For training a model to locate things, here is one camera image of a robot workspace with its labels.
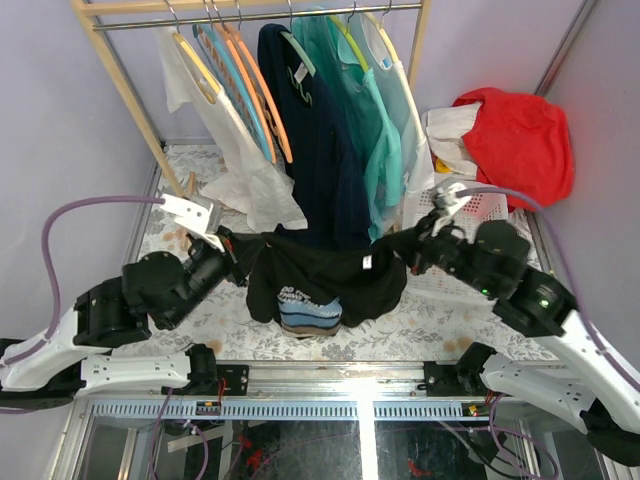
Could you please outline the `black t shirt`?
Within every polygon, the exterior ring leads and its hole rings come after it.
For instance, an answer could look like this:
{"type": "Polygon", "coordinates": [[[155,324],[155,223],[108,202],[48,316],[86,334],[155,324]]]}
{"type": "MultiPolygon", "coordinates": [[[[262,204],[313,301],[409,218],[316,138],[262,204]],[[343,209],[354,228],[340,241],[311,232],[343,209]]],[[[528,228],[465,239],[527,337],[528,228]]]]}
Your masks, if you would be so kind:
{"type": "Polygon", "coordinates": [[[364,249],[332,251],[264,233],[237,234],[231,245],[248,277],[251,318],[301,337],[332,336],[394,310],[417,241],[406,230],[364,249]]]}

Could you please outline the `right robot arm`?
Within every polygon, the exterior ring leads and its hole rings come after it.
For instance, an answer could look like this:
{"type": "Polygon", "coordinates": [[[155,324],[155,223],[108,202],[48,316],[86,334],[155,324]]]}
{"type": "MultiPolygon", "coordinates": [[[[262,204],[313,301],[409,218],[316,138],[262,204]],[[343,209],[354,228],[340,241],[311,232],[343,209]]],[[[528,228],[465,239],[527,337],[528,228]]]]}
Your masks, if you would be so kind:
{"type": "Polygon", "coordinates": [[[611,460],[639,464],[639,396],[607,364],[605,350],[582,324],[575,297],[556,278],[527,263],[529,242],[505,220],[483,222],[473,240],[437,211],[411,230],[413,274],[436,267],[492,301],[493,313],[568,367],[574,383],[528,370],[495,349],[474,344],[456,369],[467,394],[484,388],[526,401],[573,426],[611,460]]]}

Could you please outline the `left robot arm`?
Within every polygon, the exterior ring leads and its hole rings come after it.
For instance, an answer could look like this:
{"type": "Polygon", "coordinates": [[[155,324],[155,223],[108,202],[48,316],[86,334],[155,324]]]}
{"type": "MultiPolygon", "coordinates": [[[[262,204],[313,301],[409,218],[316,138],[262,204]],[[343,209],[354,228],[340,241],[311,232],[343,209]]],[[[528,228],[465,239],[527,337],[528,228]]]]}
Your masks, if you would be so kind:
{"type": "Polygon", "coordinates": [[[247,368],[218,366],[202,343],[159,356],[113,355],[153,330],[176,329],[222,281],[244,286],[260,248],[258,236],[225,228],[190,242],[186,260],[152,252],[80,295],[53,334],[2,340],[2,412],[57,408],[97,393],[245,394],[247,368]]]}

